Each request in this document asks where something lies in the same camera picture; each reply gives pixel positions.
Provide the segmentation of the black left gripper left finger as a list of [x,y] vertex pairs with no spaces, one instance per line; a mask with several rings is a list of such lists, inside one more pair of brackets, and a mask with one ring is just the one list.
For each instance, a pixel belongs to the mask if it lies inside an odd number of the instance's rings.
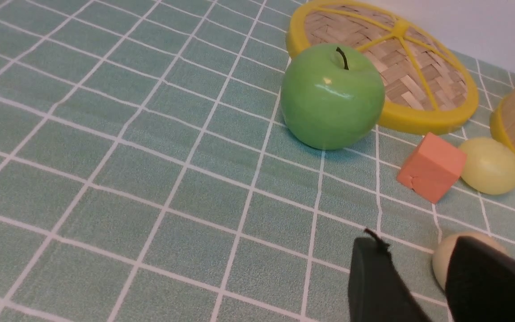
[[429,322],[394,267],[389,243],[366,228],[357,237],[349,274],[349,312],[352,322]]

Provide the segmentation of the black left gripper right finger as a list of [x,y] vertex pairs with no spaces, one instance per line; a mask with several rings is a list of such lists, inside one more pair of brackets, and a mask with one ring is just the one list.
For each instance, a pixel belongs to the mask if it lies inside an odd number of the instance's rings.
[[445,295],[456,322],[515,322],[515,259],[474,237],[457,238]]

